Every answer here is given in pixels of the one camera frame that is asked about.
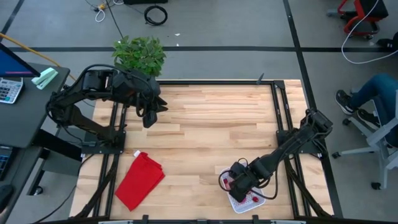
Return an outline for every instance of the green plant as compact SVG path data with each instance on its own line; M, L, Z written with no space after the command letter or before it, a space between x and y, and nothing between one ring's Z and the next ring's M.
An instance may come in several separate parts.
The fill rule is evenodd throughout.
M124 70L138 70L158 77L166 54L159 38L138 37L129 41L129 36L114 43L114 65Z

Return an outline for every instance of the gray floor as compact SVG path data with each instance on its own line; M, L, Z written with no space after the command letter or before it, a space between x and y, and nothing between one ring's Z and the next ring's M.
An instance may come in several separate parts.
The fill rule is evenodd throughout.
M88 0L98 4L100 0ZM340 0L289 0L297 34L302 47L340 47L345 39L343 23L325 16ZM375 47L378 38L398 31L398 2L384 0L390 16L380 23L381 31L370 42L350 39L348 47ZM14 10L17 0L0 0L0 28ZM144 24L143 16L129 6L112 10L124 35L153 35L165 46L266 46L293 47L292 36L281 0L170 0L164 7L169 20L162 27ZM133 6L143 11L146 6ZM7 35L31 47L111 47L119 39L109 11L102 23L94 21L95 13L84 0L25 0ZM3 44L15 46L4 40ZM294 52L166 52L162 78L264 78L301 79ZM47 63L30 53L18 53L28 62ZM92 63L112 63L111 52L46 52L45 55L69 67L74 76ZM326 140L331 153L361 147L364 138L352 127L341 125L345 115L337 107L333 94L337 89L361 86L377 73L386 72L398 78L397 57L366 65L348 63L340 53L303 53L315 101L334 123ZM367 60L385 54L350 53L351 60ZM93 108L79 104L84 115L92 116ZM55 132L46 121L44 128ZM374 191L370 182L377 177L374 154L347 156L331 160L338 195L346 218L398 220L395 208L398 195L398 172L389 173L388 189ZM32 222L53 210L76 184L76 177L46 173L41 185L45 193L36 197L21 196L8 223ZM49 220L68 216L71 200Z

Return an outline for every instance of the wooden tabletop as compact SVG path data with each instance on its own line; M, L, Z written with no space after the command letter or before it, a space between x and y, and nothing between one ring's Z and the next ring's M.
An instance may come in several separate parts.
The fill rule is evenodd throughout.
M285 80L285 85L292 120L299 127L307 108L301 82ZM239 158L245 157L250 162L277 147L277 121L269 85L165 85L161 89L169 110L158 114L153 127L143 128L134 108L127 112L127 139L119 160L116 188L134 161L132 154L137 149L162 165L165 178L131 212L115 196L111 218L141 219L143 215L149 215L150 219L251 219L252 215L259 215L260 219L293 218L283 162L279 166L277 198L246 213L235 213L226 192L218 185L221 170ZM93 120L108 125L112 105L110 101L98 101ZM96 190L102 158L95 155L81 168L71 216L83 208ZM333 213L321 162L309 155L300 158L307 188L327 212ZM263 192L271 196L274 190L272 178ZM107 192L106 189L103 194L100 214L104 213ZM296 194L302 205L298 189Z

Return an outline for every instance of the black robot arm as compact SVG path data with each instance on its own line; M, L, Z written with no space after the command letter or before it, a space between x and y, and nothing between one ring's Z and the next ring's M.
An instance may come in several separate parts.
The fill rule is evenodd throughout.
M112 69L90 70L93 67ZM125 72L114 66L98 64L85 68L72 86L54 93L46 110L60 126L76 126L96 135L99 140L112 141L117 136L114 127L101 126L84 117L75 103L102 99L135 106L144 127L149 128L157 121L156 114L167 110L164 107L167 103L159 95L160 88L155 78L136 70Z
M306 142L323 139L329 135L332 125L333 123L320 111L306 110L306 117L301 120L300 129L291 130L286 141L274 152L256 158L246 167L239 162L235 162L231 166L229 176L234 180L229 183L229 194L237 201L242 202L253 187L265 187L281 161L291 154L296 154ZM300 185L299 188L304 190L305 187Z

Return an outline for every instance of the red cloth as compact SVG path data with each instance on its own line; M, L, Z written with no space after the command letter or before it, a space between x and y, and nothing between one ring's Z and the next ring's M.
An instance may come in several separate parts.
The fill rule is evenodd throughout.
M163 178L162 166L142 152L131 164L115 194L131 211Z

